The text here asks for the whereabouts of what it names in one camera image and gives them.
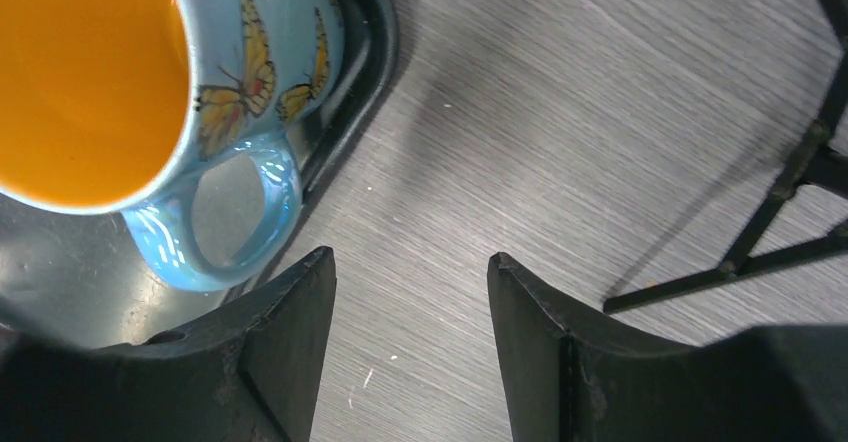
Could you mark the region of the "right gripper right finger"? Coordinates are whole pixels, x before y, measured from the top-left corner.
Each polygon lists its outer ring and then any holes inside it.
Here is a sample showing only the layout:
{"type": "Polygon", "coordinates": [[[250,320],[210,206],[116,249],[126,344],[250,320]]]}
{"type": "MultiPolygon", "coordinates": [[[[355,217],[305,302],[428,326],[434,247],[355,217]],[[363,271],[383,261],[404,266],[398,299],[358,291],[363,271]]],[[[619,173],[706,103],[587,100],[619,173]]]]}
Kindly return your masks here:
{"type": "Polygon", "coordinates": [[[753,326],[690,346],[620,322],[504,252],[487,272],[516,441],[843,441],[847,329],[753,326]]]}

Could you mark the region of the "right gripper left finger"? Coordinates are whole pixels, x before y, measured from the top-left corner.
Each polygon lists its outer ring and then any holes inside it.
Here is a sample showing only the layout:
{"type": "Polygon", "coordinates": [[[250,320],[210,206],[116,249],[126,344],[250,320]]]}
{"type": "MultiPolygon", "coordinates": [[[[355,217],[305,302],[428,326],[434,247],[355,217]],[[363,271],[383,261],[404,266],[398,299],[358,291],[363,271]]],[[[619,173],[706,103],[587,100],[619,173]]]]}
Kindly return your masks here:
{"type": "Polygon", "coordinates": [[[319,247],[140,345],[1,336],[5,441],[306,441],[337,287],[319,247]]]}

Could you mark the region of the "black plastic tray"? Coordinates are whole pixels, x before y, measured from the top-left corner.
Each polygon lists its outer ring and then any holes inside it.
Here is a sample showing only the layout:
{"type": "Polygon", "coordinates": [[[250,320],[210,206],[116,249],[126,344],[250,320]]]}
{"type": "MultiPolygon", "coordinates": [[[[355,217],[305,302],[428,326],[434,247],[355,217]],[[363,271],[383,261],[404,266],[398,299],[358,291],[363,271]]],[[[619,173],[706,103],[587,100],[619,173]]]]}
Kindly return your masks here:
{"type": "MultiPolygon", "coordinates": [[[[346,25],[340,80],[291,133],[305,185],[302,220],[312,216],[381,107],[398,63],[393,1],[338,1],[346,25]]],[[[61,215],[1,201],[2,323],[86,348],[145,342],[266,283],[281,262],[276,255],[226,291],[180,291],[154,275],[121,216],[61,215]]]]}

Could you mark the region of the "blue orange-inside mug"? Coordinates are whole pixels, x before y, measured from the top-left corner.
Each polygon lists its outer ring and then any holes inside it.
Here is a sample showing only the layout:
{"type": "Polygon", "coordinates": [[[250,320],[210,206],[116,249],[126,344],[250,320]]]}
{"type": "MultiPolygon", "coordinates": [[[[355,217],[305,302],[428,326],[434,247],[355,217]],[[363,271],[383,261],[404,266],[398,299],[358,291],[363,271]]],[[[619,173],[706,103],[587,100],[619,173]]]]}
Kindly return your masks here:
{"type": "Polygon", "coordinates": [[[292,125],[331,93],[339,0],[1,0],[1,191],[62,214],[118,212],[169,285],[257,274],[302,207],[292,125]],[[192,224],[202,176],[251,159],[264,211],[226,262],[192,224]]]}

